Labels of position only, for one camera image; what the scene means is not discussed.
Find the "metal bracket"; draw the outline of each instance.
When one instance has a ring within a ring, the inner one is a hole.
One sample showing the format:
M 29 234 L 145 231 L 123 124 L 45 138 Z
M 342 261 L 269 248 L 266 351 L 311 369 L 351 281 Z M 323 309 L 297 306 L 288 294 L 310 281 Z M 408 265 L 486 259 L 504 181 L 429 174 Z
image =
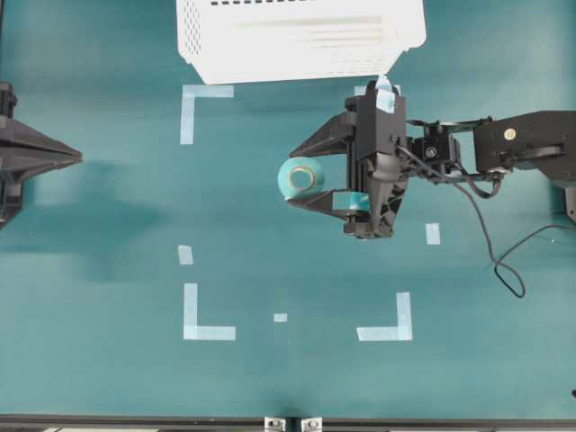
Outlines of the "metal bracket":
M 265 432 L 286 432 L 286 419 L 278 417 L 264 418 Z
M 322 417 L 303 418 L 301 420 L 301 432 L 321 432 Z

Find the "teal table surface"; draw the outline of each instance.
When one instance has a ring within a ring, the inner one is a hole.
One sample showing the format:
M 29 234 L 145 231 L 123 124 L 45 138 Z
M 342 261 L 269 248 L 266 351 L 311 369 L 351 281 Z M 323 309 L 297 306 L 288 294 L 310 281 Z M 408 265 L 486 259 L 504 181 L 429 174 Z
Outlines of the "teal table surface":
M 426 44 L 390 73 L 410 118 L 576 109 L 573 0 L 430 0 L 426 16 Z M 183 85 L 202 80 L 178 55 L 174 1 L 7 0 L 1 60 L 15 118 L 84 162 L 30 181 L 0 232 L 0 413 L 576 418 L 574 235 L 510 258 L 518 301 L 454 188 L 413 180 L 395 237 L 374 242 L 284 202 L 280 165 L 368 78 L 234 85 L 196 101 L 181 146 Z M 344 183 L 344 159 L 321 163 Z M 481 207 L 497 251 L 568 223 L 536 171 Z M 235 340 L 184 339 L 185 284 L 201 325 Z M 396 324 L 397 293 L 413 340 L 360 342 L 356 328 Z

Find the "black cable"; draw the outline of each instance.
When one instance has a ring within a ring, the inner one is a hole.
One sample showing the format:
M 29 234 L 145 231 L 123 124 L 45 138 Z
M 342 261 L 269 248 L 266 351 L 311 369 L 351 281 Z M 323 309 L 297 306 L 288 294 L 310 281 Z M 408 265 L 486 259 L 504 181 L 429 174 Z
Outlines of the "black cable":
M 492 181 L 492 192 L 486 192 L 476 185 L 473 178 L 468 174 L 468 171 L 466 171 L 461 164 L 457 164 L 456 166 L 462 172 L 463 179 L 470 186 L 472 191 L 480 196 L 483 200 L 494 198 L 496 195 L 498 195 L 498 192 L 500 192 L 500 187 L 502 186 L 501 178 L 496 178 Z
M 516 249 L 518 249 L 520 246 L 522 246 L 524 243 L 526 243 L 527 241 L 529 241 L 531 238 L 537 236 L 538 234 L 540 234 L 542 231 L 546 231 L 546 230 L 550 230 L 550 229 L 557 229 L 557 230 L 576 230 L 576 227 L 566 227 L 564 225 L 558 225 L 558 224 L 550 224 L 550 225 L 546 225 L 545 227 L 542 227 L 540 229 L 537 229 L 536 231 L 534 231 L 533 233 L 527 235 L 526 237 L 522 238 L 516 245 L 514 245 L 513 247 L 511 247 L 510 249 L 508 249 L 506 252 L 504 252 L 504 254 L 500 257 L 499 261 L 502 261 L 503 259 L 505 259 L 508 255 L 510 255 L 512 252 L 514 252 Z M 507 286 L 507 288 L 509 290 L 512 291 L 512 293 L 514 295 L 516 295 L 519 299 L 523 298 L 526 295 L 526 289 L 523 286 L 522 287 L 522 291 L 521 292 L 516 292 L 515 290 L 512 290 L 510 288 L 510 286 L 506 283 L 506 281 L 504 280 L 504 278 L 502 277 L 502 275 L 499 273 L 498 271 L 498 266 L 495 265 L 494 266 L 494 274 L 500 279 L 500 281 L 505 284 Z
M 533 232 L 532 234 L 530 234 L 526 238 L 523 238 L 522 240 L 520 240 L 516 245 L 514 245 L 508 251 L 506 251 L 506 253 L 500 259 L 497 259 L 494 256 L 494 250 L 492 247 L 492 240 L 490 238 L 490 233 L 488 232 L 488 229 L 486 227 L 486 222 L 484 220 L 484 216 L 482 215 L 482 211 L 480 210 L 480 207 L 478 206 L 478 203 L 476 202 L 476 200 L 474 199 L 472 194 L 469 193 L 467 190 L 465 190 L 463 187 L 461 187 L 456 181 L 454 181 L 448 175 L 442 174 L 442 173 L 436 171 L 434 168 L 426 165 L 426 163 L 422 159 L 413 155 L 412 152 L 410 152 L 407 148 L 404 148 L 401 146 L 397 146 L 397 148 L 400 152 L 404 153 L 404 155 L 406 155 L 408 158 L 412 159 L 418 165 L 420 165 L 421 167 L 426 169 L 429 173 L 431 173 L 437 177 L 442 178 L 443 180 L 448 182 L 450 185 L 452 185 L 453 187 L 458 189 L 460 192 L 462 192 L 464 195 L 466 195 L 466 197 L 472 203 L 472 207 L 476 211 L 476 215 L 478 216 L 478 220 L 480 221 L 482 232 L 484 234 L 484 237 L 486 238 L 486 244 L 488 245 L 488 254 L 490 255 L 490 260 L 494 263 L 494 272 L 496 273 L 496 276 L 500 279 L 500 281 L 504 284 L 504 286 L 506 286 L 506 288 L 508 288 L 508 290 L 511 293 L 513 293 L 516 297 L 518 297 L 519 299 L 523 298 L 526 295 L 526 285 L 524 284 L 524 280 L 522 279 L 522 276 L 520 275 L 520 273 L 516 269 L 514 269 L 510 265 L 502 262 L 504 260 L 504 258 L 506 258 L 508 255 L 510 255 L 510 253 L 512 253 L 514 250 L 516 250 L 521 245 L 526 243 L 528 240 L 530 240 L 533 236 L 537 235 L 538 233 L 540 233 L 544 230 L 548 230 L 550 228 L 560 228 L 563 230 L 576 230 L 576 228 L 574 228 L 574 227 L 564 227 L 563 225 L 547 225 L 541 229 L 536 230 L 535 232 Z M 500 267 L 500 266 L 506 268 L 508 271 L 510 271 L 518 279 L 518 281 L 520 283 L 520 292 L 518 292 L 514 288 L 512 288 L 512 286 L 508 282 L 506 282 L 506 280 L 500 275 L 500 273 L 498 273 L 498 267 Z

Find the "white tape marker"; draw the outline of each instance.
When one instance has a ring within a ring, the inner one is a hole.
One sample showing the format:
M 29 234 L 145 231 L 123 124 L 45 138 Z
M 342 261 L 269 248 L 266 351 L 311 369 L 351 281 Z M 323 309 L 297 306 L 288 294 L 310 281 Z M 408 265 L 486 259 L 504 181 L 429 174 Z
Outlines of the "white tape marker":
M 194 257 L 192 256 L 192 248 L 190 246 L 180 245 L 178 247 L 178 259 L 180 266 L 191 266 L 194 264 Z
M 288 322 L 288 314 L 287 313 L 275 313 L 274 314 L 274 322 Z
M 198 325 L 198 284 L 184 285 L 184 339 L 236 340 L 236 327 L 207 327 Z
M 442 244 L 442 241 L 440 239 L 440 224 L 439 223 L 427 223 L 426 224 L 426 242 L 432 246 L 437 246 L 437 245 Z
M 390 342 L 409 341 L 412 336 L 412 312 L 410 308 L 410 293 L 398 292 L 396 294 L 396 309 L 398 313 L 398 326 L 396 327 L 358 327 L 360 342 Z
M 194 111 L 197 97 L 234 97 L 233 85 L 183 85 L 180 144 L 194 144 Z

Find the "blue tape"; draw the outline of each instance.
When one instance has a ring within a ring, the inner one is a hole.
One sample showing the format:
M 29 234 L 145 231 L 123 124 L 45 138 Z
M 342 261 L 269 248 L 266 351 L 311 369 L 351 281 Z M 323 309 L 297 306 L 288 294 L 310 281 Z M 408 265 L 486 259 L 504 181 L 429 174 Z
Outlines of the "blue tape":
M 392 90 L 392 84 L 386 75 L 380 75 L 376 83 L 376 108 L 388 114 L 394 114 L 396 106 L 396 94 Z
M 348 209 L 369 212 L 370 198 L 368 193 L 351 192 L 348 197 Z
M 303 172 L 310 177 L 308 187 L 297 187 L 293 175 Z M 293 157 L 286 160 L 278 172 L 278 188 L 286 200 L 303 198 L 322 191 L 324 186 L 324 170 L 322 166 L 310 157 Z

